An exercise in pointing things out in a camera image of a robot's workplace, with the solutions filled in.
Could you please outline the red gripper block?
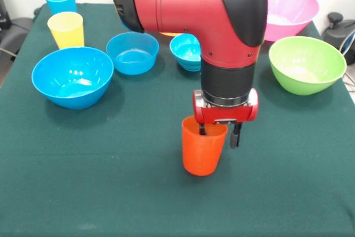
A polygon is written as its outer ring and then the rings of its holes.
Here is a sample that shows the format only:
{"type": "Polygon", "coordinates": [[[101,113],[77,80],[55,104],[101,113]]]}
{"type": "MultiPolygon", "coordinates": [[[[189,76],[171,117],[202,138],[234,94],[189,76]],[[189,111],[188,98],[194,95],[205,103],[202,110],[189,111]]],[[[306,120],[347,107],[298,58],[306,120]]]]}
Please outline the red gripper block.
{"type": "Polygon", "coordinates": [[[192,94],[194,117],[199,124],[199,134],[206,135],[204,123],[235,122],[230,135],[230,148],[237,148],[240,142],[241,123],[256,119],[258,114],[258,93],[255,88],[249,92],[247,102],[236,107],[212,105],[202,96],[202,90],[192,94]]]}

